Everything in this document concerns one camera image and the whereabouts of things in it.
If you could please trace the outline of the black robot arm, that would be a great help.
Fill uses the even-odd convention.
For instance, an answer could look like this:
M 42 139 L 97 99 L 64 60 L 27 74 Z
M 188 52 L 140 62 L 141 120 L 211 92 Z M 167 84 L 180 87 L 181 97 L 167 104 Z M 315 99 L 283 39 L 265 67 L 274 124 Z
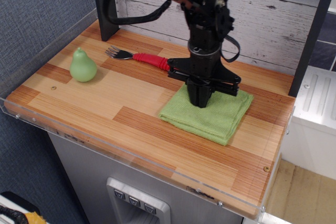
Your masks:
M 169 59 L 169 77 L 184 81 L 191 104 L 200 108 L 207 106 L 215 91 L 236 96 L 241 78 L 221 62 L 224 40 L 240 47 L 229 36 L 234 19 L 227 7 L 228 0 L 170 1 L 179 3 L 184 12 L 190 30 L 190 57 Z

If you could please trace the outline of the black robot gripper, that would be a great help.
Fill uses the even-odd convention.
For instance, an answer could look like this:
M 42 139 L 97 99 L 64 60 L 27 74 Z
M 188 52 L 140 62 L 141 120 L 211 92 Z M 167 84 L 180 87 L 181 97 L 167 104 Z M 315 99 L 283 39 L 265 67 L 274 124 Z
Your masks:
M 200 47 L 188 49 L 188 58 L 172 58 L 168 60 L 168 64 L 173 67 L 173 70 L 169 71 L 169 77 L 182 80 L 187 85 L 192 105 L 205 108 L 215 91 L 237 95 L 241 78 L 224 67 L 220 47 L 210 50 Z

